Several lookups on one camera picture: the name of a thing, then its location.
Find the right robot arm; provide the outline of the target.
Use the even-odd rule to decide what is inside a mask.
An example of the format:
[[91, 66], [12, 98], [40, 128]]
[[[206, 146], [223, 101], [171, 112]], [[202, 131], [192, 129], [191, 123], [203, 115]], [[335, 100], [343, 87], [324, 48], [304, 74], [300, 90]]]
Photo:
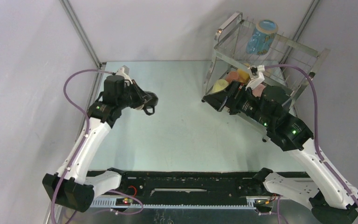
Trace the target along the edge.
[[271, 142], [301, 164], [313, 185], [261, 169], [252, 183], [258, 195], [278, 194], [308, 208], [323, 224], [352, 224], [358, 218], [358, 188], [338, 172], [317, 144], [316, 135], [289, 112], [290, 96], [278, 86], [265, 87], [260, 96], [233, 81], [202, 99], [216, 111], [242, 113], [262, 125]]

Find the blue patterned mug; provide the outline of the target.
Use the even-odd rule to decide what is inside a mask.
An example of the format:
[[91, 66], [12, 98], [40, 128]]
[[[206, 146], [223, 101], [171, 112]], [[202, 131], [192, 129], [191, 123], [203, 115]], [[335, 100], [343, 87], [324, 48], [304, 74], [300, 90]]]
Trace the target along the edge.
[[268, 53], [278, 32], [278, 25], [269, 19], [256, 23], [252, 36], [246, 46], [246, 53], [263, 56]]

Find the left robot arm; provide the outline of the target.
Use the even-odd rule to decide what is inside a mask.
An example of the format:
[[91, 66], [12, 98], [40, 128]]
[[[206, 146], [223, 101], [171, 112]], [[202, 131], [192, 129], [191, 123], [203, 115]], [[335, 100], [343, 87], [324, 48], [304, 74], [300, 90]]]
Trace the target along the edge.
[[150, 116], [155, 113], [158, 97], [142, 90], [134, 80], [109, 75], [103, 91], [88, 108], [82, 134], [67, 159], [55, 174], [45, 174], [42, 184], [53, 205], [85, 212], [95, 198], [113, 190], [124, 194], [129, 182], [120, 171], [108, 169], [97, 176], [87, 176], [90, 164], [107, 134], [125, 108], [139, 109]]

